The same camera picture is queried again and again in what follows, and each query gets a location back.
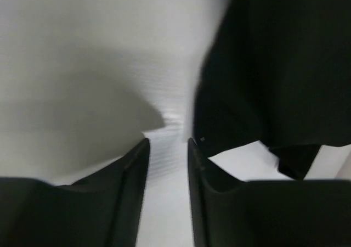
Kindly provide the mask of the black skirt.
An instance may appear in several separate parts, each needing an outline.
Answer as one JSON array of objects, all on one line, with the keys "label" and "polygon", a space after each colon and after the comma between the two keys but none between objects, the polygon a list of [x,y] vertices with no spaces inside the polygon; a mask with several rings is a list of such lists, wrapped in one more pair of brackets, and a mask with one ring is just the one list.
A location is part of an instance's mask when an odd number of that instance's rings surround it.
[{"label": "black skirt", "polygon": [[193,137],[206,157],[256,141],[295,180],[350,144],[350,0],[231,0],[201,69]]}]

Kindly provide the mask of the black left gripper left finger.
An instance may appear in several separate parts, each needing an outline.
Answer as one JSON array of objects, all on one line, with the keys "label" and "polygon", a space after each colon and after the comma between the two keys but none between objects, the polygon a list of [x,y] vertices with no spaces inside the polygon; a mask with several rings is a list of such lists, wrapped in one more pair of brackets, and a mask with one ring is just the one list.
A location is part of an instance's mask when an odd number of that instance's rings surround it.
[{"label": "black left gripper left finger", "polygon": [[150,142],[71,185],[1,178],[1,246],[135,246]]}]

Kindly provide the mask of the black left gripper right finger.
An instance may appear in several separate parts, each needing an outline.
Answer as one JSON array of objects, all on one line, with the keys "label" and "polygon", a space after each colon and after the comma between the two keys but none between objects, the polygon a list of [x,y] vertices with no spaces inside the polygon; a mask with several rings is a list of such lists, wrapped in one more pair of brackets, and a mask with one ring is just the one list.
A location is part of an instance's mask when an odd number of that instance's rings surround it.
[{"label": "black left gripper right finger", "polygon": [[350,246],[348,180],[241,181],[188,141],[195,246]]}]

